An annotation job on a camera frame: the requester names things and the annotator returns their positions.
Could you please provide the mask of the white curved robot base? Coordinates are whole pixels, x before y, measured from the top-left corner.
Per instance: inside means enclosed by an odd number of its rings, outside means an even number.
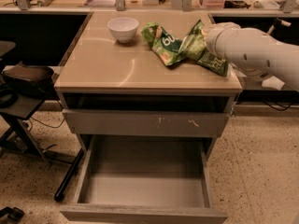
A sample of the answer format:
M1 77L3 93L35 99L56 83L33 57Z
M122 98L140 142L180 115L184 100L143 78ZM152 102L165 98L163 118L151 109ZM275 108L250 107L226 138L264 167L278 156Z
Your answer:
M263 88L271 88L280 91L285 83L276 77L270 77L262 82Z

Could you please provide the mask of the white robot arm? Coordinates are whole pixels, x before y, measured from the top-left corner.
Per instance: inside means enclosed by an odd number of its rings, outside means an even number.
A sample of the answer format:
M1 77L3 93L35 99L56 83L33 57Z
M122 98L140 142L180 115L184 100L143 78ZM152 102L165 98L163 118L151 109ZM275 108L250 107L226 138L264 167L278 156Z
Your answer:
M266 72L299 91L299 47L256 28L222 22L203 29L207 49L239 69Z

